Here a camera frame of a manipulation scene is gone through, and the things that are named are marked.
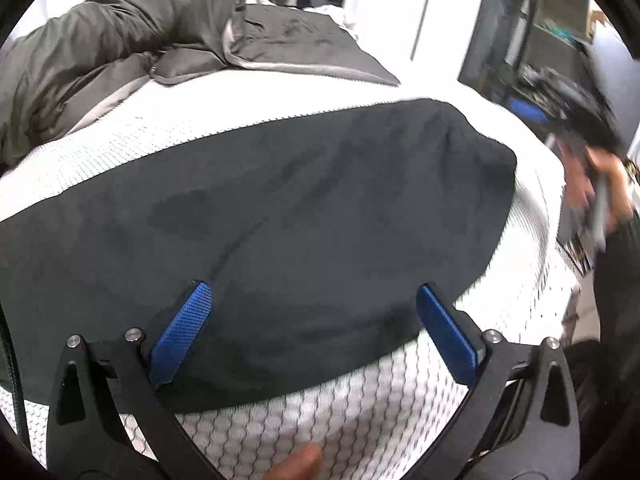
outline mattress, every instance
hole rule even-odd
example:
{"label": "mattress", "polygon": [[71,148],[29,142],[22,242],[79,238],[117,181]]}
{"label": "mattress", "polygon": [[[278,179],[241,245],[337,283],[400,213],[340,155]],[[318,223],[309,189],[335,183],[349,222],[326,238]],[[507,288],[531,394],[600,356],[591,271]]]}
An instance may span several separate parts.
{"label": "mattress", "polygon": [[[216,93],[213,115],[208,110],[215,89],[224,91]],[[518,161],[500,243],[485,274],[456,307],[481,329],[497,329],[513,342],[538,344],[544,336],[559,336],[574,281],[555,250],[562,166],[516,117],[457,82],[409,76],[391,88],[235,70],[171,88],[149,82],[97,123],[35,148],[4,174],[0,221],[92,176],[189,140],[264,121],[421,97],[453,104],[478,132],[511,148]],[[311,440],[324,447],[322,480],[395,480],[434,441],[465,393],[423,331],[392,354],[327,383],[178,420],[229,479],[260,478]],[[0,408],[13,424],[9,393],[0,392]],[[32,447],[42,463],[47,412],[47,406],[28,403]],[[132,416],[122,417],[136,449],[152,456]]]}

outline honeycomb pattern fabric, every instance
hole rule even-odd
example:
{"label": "honeycomb pattern fabric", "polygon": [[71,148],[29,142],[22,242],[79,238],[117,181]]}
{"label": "honeycomb pattern fabric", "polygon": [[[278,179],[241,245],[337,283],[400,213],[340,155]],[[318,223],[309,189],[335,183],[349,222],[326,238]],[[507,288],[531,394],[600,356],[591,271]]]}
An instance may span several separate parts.
{"label": "honeycomb pattern fabric", "polygon": [[[213,98],[212,88],[223,91]],[[476,130],[509,146],[518,159],[513,205],[500,243],[485,274],[456,307],[481,329],[498,329],[513,342],[538,344],[544,336],[559,336],[573,283],[554,249],[562,166],[513,115],[457,83],[403,80],[400,88],[389,88],[251,71],[223,71],[174,88],[150,82],[97,123],[36,148],[3,175],[0,220],[182,142],[267,120],[418,97],[452,103]],[[243,100],[250,105],[239,108]],[[257,480],[296,446],[314,441],[324,447],[321,480],[396,480],[434,441],[464,395],[422,332],[378,362],[315,388],[178,419],[228,479]],[[13,424],[10,394],[4,390],[0,409]],[[32,446],[42,463],[47,413],[46,406],[28,403]],[[133,417],[122,418],[135,448],[152,456]]]}

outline black cable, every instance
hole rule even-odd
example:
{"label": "black cable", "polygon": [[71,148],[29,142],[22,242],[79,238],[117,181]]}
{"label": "black cable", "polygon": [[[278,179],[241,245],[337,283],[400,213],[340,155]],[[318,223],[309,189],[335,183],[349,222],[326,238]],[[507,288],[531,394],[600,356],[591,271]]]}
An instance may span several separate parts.
{"label": "black cable", "polygon": [[31,443],[29,441],[29,427],[27,426],[27,411],[24,409],[24,393],[22,391],[22,381],[20,380],[20,370],[18,370],[18,359],[15,357],[14,343],[11,340],[9,325],[4,316],[2,303],[0,303],[0,344],[2,344],[2,354],[6,363],[6,373],[11,382],[12,397],[14,399],[15,427],[18,437],[29,452]]}

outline blue gripper pad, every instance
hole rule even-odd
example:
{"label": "blue gripper pad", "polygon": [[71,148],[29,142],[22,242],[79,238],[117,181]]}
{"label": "blue gripper pad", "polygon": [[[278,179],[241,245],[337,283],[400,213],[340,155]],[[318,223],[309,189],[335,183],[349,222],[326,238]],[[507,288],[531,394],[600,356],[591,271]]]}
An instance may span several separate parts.
{"label": "blue gripper pad", "polygon": [[433,291],[418,289],[415,307],[429,336],[458,384],[473,386],[478,375],[478,354]]}
{"label": "blue gripper pad", "polygon": [[211,288],[200,282],[151,351],[149,381],[154,389],[174,380],[210,312]]}

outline human hand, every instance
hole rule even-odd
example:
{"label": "human hand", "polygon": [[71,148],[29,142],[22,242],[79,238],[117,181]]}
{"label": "human hand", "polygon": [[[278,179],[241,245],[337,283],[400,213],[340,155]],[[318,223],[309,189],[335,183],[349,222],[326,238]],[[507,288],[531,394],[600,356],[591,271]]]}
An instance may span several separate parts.
{"label": "human hand", "polygon": [[321,466],[321,447],[318,444],[306,444],[269,469],[262,480],[314,480]]}
{"label": "human hand", "polygon": [[[593,201],[595,192],[586,173],[585,165],[575,156],[571,147],[560,142],[566,187],[564,197],[569,207],[585,210]],[[607,232],[612,232],[620,221],[633,216],[633,206],[626,192],[628,174],[622,161],[602,148],[587,147],[588,163],[599,173],[609,177],[609,221]]]}

